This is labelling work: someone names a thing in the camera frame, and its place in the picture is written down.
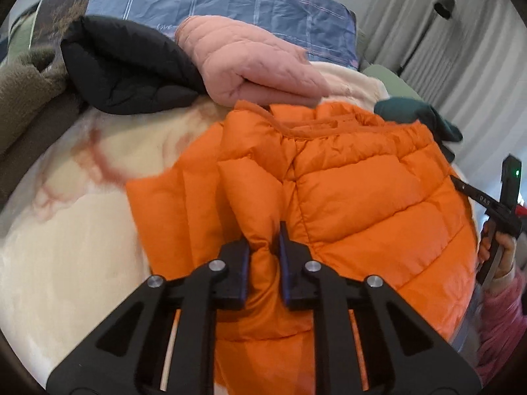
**metal screw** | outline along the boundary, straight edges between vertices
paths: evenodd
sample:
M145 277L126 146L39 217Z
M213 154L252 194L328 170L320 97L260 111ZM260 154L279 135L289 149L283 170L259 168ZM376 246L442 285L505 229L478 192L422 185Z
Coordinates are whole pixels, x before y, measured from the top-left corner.
M159 275L152 275L148 278L147 285L151 288L159 288L163 285L163 278Z
M308 261L306 264L304 264L304 267L308 272L318 272L320 269L322 269L322 265L315 260Z
M209 269L213 272L219 272L220 270L225 269L225 261L223 260L212 260L209 263Z
M366 279L366 283L372 288L379 288L380 286L383 286L384 281L380 276L371 275Z

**green cloth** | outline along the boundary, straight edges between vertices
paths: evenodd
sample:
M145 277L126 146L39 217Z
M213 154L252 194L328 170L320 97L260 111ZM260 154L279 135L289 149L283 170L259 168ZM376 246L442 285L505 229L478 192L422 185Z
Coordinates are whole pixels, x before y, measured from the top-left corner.
M382 65L370 65L363 70L362 73L368 77L373 77L382 81L389 96L400 96L422 101L421 97L414 91L414 89L404 83L404 80L397 77L395 73Z
M386 121L413 123L419 120L425 125L449 163L455 155L443 144L443 141L459 143L463 135L457 126L445 120L430 104L411 98L393 97L375 104L374 113Z
M31 34L33 32L33 23L35 22L36 13L31 13L20 19L9 37L9 47L7 49L7 59L12 61L23 52L30 48Z

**teal cloth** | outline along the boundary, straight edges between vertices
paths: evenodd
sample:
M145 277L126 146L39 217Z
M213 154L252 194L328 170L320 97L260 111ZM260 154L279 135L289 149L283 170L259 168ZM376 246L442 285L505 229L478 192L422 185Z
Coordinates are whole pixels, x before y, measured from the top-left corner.
M463 134L457 126L445 120L427 102L394 97L379 101L375 104L374 112L384 120L396 123L413 123L419 120L430 130L434 141L439 145L449 163L454 161L455 154L443 144L443 141L459 143L463 140Z

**black puffer jacket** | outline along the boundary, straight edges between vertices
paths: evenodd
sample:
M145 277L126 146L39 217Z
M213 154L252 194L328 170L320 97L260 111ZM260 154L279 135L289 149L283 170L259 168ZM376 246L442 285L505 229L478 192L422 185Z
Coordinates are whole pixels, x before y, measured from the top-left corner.
M207 93L198 69L174 41L135 22L81 16L61 49L78 92L105 113L156 113L189 106Z

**pink sleeve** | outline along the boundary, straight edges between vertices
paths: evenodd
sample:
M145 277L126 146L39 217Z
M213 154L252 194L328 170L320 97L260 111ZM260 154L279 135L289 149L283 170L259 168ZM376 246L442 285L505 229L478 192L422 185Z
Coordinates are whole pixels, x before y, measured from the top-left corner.
M504 291L484 294L476 367L484 385L505 365L527 329L521 303L524 284L523 274L516 270L512 283Z

